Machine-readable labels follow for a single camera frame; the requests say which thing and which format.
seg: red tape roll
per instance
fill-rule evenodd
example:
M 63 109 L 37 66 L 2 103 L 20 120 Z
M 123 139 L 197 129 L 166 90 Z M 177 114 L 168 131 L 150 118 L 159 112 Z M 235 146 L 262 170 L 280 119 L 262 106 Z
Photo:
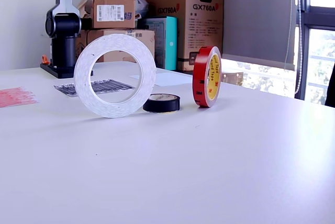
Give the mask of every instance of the red tape roll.
M 212 107 L 221 85 L 221 54 L 217 47 L 202 47 L 195 59 L 193 97 L 197 105 Z

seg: brown cardboard box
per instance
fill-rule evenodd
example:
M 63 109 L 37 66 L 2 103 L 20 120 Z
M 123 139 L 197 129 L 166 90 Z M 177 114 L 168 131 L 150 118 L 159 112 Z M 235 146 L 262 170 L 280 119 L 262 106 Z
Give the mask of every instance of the brown cardboard box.
M 135 0 L 94 0 L 93 28 L 135 28 Z
M 79 36 L 76 38 L 76 58 L 82 53 L 85 47 L 94 41 L 95 39 L 110 35 L 110 34 L 125 34 L 143 42 L 152 56 L 155 56 L 155 33 L 152 30 L 117 30 L 117 29 L 100 29 L 100 30 L 82 30 Z M 136 62 L 128 53 L 123 51 L 111 51 L 107 54 L 104 54 L 97 62 L 116 62 L 116 61 L 128 61 Z
M 192 71 L 202 46 L 222 51 L 224 0 L 147 0 L 151 15 L 178 18 L 178 70 Z

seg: white paper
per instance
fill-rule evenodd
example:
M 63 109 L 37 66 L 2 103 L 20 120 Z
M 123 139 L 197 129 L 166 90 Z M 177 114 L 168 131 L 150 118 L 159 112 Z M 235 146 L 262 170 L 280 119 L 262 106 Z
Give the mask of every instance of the white paper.
M 130 76 L 134 79 L 139 79 L 140 76 Z M 158 73 L 156 74 L 155 85 L 158 86 L 173 86 L 181 84 L 192 84 L 192 76 L 180 75 L 177 73 Z
M 124 21 L 124 5 L 97 5 L 97 21 Z

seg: tape roll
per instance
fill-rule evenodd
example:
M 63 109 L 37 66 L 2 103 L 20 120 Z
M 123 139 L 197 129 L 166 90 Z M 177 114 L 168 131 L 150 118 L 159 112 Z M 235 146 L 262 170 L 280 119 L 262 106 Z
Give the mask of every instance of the tape roll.
M 124 51 L 140 66 L 139 85 L 131 97 L 118 103 L 100 99 L 91 86 L 94 63 L 109 51 Z M 148 100 L 155 83 L 156 66 L 150 50 L 138 39 L 113 34 L 91 42 L 80 54 L 74 69 L 74 84 L 78 97 L 92 112 L 106 117 L 119 118 L 136 112 Z
M 180 97 L 171 94 L 152 94 L 143 105 L 150 113 L 172 113 L 180 110 Z
M 202 47 L 195 59 L 193 97 L 197 105 L 212 107 L 221 85 L 221 54 L 217 47 Z

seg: black tape base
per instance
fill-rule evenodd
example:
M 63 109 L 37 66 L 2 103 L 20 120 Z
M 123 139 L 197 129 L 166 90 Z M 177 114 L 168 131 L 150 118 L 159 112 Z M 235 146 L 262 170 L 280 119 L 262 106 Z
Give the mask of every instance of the black tape base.
M 180 110 L 180 97 L 171 94 L 151 94 L 143 105 L 150 113 L 171 113 Z

